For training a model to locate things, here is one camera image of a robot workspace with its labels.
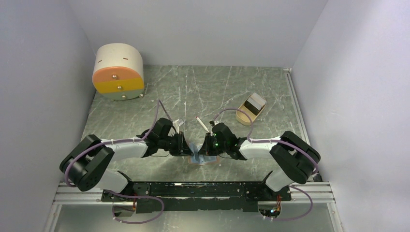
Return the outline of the pink leather card holder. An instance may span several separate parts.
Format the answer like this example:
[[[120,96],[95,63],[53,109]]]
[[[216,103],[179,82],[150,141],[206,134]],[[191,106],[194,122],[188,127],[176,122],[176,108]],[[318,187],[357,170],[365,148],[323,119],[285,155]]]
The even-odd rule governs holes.
[[[190,156],[188,156],[189,164],[193,165],[209,165],[218,163],[220,160],[216,156],[205,156],[199,154],[199,148],[195,143],[190,143],[189,148],[192,152]]]

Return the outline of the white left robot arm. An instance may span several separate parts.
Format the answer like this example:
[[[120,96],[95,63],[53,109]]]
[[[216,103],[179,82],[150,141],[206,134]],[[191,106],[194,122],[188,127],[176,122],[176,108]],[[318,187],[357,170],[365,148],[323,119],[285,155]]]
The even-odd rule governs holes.
[[[129,158],[146,158],[159,150],[170,155],[191,156],[184,133],[179,127],[181,119],[170,121],[160,118],[153,128],[129,139],[105,140],[94,134],[86,136],[59,165],[61,172],[72,181],[80,191],[94,187],[114,191],[122,201],[134,194],[131,180],[121,171],[108,169],[111,162]]]

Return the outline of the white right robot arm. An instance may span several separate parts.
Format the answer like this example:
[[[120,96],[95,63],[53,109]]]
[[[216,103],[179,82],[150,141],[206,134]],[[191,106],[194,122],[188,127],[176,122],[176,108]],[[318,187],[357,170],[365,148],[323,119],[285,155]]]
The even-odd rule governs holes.
[[[320,154],[291,131],[269,139],[237,137],[224,123],[218,123],[207,133],[198,153],[218,156],[226,153],[234,160],[270,159],[280,167],[264,179],[261,195],[273,200],[279,191],[292,184],[305,184],[317,172]]]

